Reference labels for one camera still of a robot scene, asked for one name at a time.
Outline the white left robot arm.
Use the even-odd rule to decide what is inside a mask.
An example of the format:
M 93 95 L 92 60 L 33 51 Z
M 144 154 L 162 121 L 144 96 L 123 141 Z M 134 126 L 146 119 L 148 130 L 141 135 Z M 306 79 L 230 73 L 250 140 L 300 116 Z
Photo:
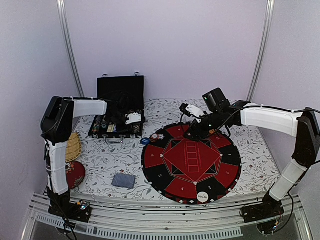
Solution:
M 59 196 L 69 192 L 66 177 L 66 152 L 73 132 L 73 120 L 85 116 L 104 116 L 111 100 L 83 97 L 52 97 L 42 118 L 41 137 L 45 141 L 46 170 L 50 191 Z

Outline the blue small blind button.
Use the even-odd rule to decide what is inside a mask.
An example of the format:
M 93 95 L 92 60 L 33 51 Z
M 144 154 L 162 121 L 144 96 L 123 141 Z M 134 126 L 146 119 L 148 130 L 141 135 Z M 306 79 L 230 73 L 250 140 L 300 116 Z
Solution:
M 148 145 L 148 144 L 150 143 L 150 139 L 147 138 L 147 137 L 144 137 L 144 138 L 142 138 L 142 139 L 140 140 L 140 143 L 141 143 L 142 145 Z

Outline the white black chip stack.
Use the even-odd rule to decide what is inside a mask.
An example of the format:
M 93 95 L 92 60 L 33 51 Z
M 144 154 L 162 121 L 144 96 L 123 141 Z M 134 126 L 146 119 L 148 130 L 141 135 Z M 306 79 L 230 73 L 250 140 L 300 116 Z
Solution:
M 159 139 L 159 140 L 163 140 L 164 138 L 165 138 L 165 136 L 164 136 L 163 134 L 159 134 L 159 135 L 158 135 L 158 139 Z

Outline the white blue dealer button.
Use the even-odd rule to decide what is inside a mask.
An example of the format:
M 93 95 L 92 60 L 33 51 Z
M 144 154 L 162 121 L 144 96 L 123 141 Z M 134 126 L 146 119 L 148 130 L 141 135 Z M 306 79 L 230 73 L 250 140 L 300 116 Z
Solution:
M 197 200 L 201 203 L 205 203 L 209 200 L 209 195 L 205 191 L 201 191 L 197 194 Z

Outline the red orange chip stack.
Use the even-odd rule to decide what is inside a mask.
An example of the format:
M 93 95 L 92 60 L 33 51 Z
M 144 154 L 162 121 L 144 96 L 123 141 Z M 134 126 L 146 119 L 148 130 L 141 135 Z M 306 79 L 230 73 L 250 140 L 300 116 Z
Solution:
M 151 142 L 156 142 L 156 141 L 158 141 L 159 139 L 160 139 L 160 137 L 159 137 L 159 135 L 156 134 L 156 133 L 154 133 L 154 134 L 152 134 L 152 135 L 150 136 L 150 141 L 151 141 Z

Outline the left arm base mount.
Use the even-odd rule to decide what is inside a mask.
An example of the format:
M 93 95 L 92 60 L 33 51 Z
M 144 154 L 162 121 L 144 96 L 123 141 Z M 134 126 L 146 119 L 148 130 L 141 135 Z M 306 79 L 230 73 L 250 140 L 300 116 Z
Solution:
M 88 223 L 91 217 L 92 208 L 85 200 L 70 202 L 68 198 L 50 200 L 48 213 L 68 220 Z

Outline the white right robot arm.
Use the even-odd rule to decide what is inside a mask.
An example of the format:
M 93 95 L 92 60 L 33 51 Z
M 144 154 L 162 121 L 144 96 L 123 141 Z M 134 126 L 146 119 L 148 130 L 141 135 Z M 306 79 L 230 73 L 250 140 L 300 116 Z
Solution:
M 230 103 L 220 88 L 204 94 L 202 98 L 209 113 L 187 103 L 183 103 L 179 108 L 183 114 L 194 118 L 184 134 L 189 140 L 204 140 L 222 127 L 232 126 L 258 127 L 295 138 L 291 161 L 258 208 L 262 218 L 269 218 L 278 210 L 277 202 L 301 181 L 310 167 L 319 163 L 317 157 L 320 151 L 320 127 L 315 116 L 318 111 L 309 107 L 290 110 L 257 105 L 244 100 Z

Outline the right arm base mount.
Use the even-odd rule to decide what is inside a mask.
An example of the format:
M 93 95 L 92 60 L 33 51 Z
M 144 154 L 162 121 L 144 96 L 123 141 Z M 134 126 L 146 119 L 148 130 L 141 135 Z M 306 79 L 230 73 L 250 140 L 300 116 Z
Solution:
M 243 218 L 245 223 L 266 220 L 274 217 L 273 220 L 258 223 L 256 225 L 258 231 L 261 234 L 270 235 L 277 230 L 280 224 L 280 220 L 276 220 L 276 217 L 279 217 L 281 219 L 284 212 L 285 211 L 282 206 L 282 202 L 276 201 L 271 196 L 269 196 L 269 193 L 267 193 L 263 197 L 261 203 L 256 205 L 246 204 L 240 209 L 239 214 Z

